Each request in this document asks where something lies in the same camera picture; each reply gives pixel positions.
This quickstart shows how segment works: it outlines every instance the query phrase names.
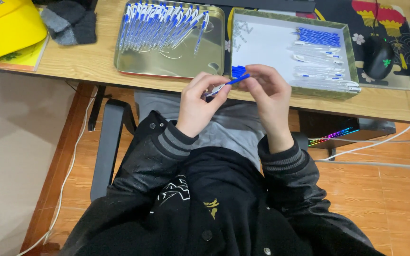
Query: yellow cap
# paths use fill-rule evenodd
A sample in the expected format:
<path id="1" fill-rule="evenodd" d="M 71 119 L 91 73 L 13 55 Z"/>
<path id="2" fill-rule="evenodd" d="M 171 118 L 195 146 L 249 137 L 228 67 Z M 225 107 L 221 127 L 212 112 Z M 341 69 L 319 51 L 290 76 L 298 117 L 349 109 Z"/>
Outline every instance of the yellow cap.
<path id="1" fill-rule="evenodd" d="M 0 57 L 46 36 L 47 30 L 31 0 L 0 0 Z"/>

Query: computer mouse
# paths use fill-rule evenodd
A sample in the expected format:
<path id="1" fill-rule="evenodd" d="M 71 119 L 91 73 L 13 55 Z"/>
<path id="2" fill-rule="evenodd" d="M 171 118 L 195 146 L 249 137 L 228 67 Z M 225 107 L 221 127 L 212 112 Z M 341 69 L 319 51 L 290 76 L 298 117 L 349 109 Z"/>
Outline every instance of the computer mouse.
<path id="1" fill-rule="evenodd" d="M 363 43 L 363 71 L 372 79 L 384 79 L 393 67 L 395 52 L 383 38 L 370 36 Z"/>

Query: wooden desk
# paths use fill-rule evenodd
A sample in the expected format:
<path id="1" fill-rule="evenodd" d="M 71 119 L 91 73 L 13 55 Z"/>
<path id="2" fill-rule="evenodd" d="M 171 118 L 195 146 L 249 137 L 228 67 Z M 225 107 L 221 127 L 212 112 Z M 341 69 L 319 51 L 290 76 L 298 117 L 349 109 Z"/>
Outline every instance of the wooden desk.
<path id="1" fill-rule="evenodd" d="M 121 12 L 126 0 L 99 0 L 98 42 L 92 45 L 64 47 L 53 40 L 48 43 L 36 74 L 103 82 L 132 87 L 181 91 L 188 83 L 183 79 L 128 76 L 113 66 Z M 410 0 L 381 0 L 381 4 L 395 4 L 410 10 Z M 405 13 L 410 22 L 410 13 Z M 248 92 L 232 90 L 230 98 L 253 101 Z M 292 96 L 291 107 L 347 116 L 391 119 L 410 122 L 410 91 L 362 88 L 361 94 L 346 101 Z"/>

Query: mousepad with lantern design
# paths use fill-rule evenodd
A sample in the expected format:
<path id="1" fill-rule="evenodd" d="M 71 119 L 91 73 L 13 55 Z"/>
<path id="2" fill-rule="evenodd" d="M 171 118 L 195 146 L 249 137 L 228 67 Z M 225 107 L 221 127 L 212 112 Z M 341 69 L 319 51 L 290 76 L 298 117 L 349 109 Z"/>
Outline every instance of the mousepad with lantern design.
<path id="1" fill-rule="evenodd" d="M 410 90 L 410 28 L 409 19 L 404 11 L 396 5 L 377 4 L 374 2 L 356 0 L 315 0 L 314 13 L 280 12 L 317 20 L 328 20 L 346 23 L 353 39 L 355 64 L 359 74 L 359 83 L 366 87 L 380 87 L 390 89 Z M 225 13 L 225 70 L 230 73 L 227 63 L 231 59 L 231 31 L 233 10 L 241 7 L 217 5 Z M 363 72 L 363 44 L 365 38 L 377 35 L 389 42 L 394 51 L 395 58 L 392 71 L 383 80 L 375 80 Z"/>

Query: wall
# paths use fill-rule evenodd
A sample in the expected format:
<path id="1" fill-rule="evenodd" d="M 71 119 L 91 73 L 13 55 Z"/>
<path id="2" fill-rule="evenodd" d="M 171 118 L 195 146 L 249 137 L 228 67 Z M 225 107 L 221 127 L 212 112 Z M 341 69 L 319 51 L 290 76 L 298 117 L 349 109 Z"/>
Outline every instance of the wall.
<path id="1" fill-rule="evenodd" d="M 74 90 L 0 73 L 0 256 L 20 251 Z"/>

